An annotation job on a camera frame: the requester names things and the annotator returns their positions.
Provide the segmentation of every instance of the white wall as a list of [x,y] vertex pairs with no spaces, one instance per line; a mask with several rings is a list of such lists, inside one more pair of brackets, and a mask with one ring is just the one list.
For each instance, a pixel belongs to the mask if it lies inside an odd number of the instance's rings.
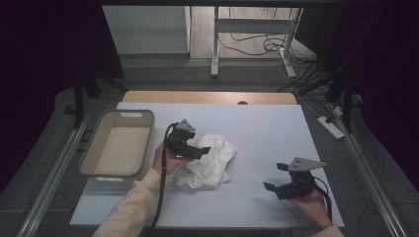
[[103,6],[118,54],[188,53],[189,7]]

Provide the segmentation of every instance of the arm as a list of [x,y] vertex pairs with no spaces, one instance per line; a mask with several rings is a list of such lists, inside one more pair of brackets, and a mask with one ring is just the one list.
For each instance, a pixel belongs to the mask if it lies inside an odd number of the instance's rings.
[[[154,214],[157,208],[162,151],[163,143],[155,150],[153,165],[147,175],[141,181],[132,183],[132,189],[102,222],[94,233],[94,237],[138,236],[145,221]],[[170,175],[180,164],[191,161],[191,159],[176,159],[169,152],[166,156],[167,175]]]
[[333,224],[327,215],[324,197],[319,191],[313,190],[306,197],[294,197],[290,198],[289,201],[296,205],[321,230],[313,237],[343,237],[339,228]]

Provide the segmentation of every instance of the plastic bin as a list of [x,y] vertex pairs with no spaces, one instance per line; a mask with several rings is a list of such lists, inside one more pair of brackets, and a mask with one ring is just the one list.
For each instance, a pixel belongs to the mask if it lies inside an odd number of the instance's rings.
[[152,111],[105,111],[83,154],[79,171],[97,182],[130,185],[146,174],[153,140]]

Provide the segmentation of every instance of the sleeve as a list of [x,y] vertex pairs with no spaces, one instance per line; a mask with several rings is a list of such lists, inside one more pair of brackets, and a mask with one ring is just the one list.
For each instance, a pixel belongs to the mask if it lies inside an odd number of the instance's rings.
[[132,189],[102,222],[94,237],[138,236],[145,221],[157,208],[161,176],[153,169],[140,181],[132,183]]
[[344,237],[344,235],[336,225],[332,225],[311,237]]

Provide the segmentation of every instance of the power strip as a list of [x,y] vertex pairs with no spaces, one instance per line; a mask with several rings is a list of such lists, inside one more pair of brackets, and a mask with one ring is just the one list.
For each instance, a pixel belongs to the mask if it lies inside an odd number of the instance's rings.
[[320,124],[326,128],[326,130],[328,130],[330,132],[330,134],[332,134],[337,140],[342,139],[345,135],[342,133],[342,131],[340,131],[335,124],[333,124],[332,122],[327,123],[326,122],[326,117],[320,117],[317,119],[318,122],[320,122]]

